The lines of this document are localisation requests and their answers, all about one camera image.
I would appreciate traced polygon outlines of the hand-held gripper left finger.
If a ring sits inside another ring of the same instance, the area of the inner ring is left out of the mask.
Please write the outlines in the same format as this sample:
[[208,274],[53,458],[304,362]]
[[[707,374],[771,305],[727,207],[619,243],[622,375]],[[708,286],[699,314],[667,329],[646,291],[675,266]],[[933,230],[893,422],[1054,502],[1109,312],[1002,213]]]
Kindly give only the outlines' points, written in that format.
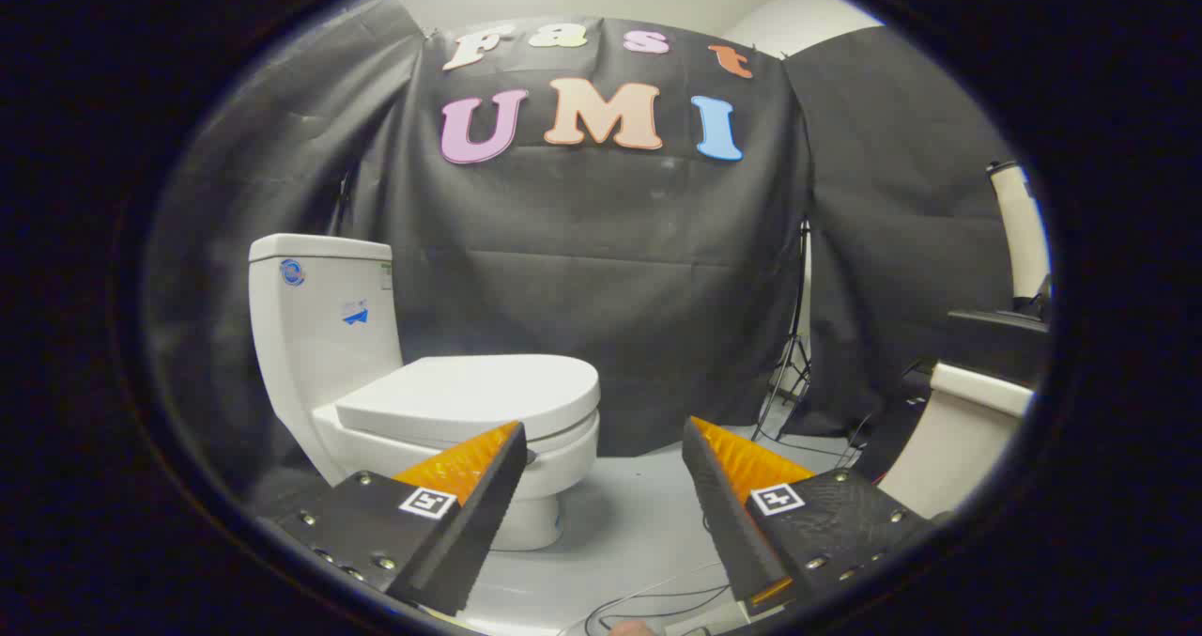
[[350,472],[298,494],[264,524],[357,583],[454,616],[468,606],[526,469],[525,434],[512,421],[404,471]]

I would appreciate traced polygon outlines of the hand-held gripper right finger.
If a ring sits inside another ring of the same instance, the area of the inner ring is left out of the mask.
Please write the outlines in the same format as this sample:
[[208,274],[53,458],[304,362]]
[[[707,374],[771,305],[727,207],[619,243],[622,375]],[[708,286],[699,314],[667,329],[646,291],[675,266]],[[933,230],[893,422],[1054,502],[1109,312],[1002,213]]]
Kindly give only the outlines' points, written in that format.
[[683,460],[746,616],[811,610],[934,535],[932,521],[847,470],[813,472],[697,417]]

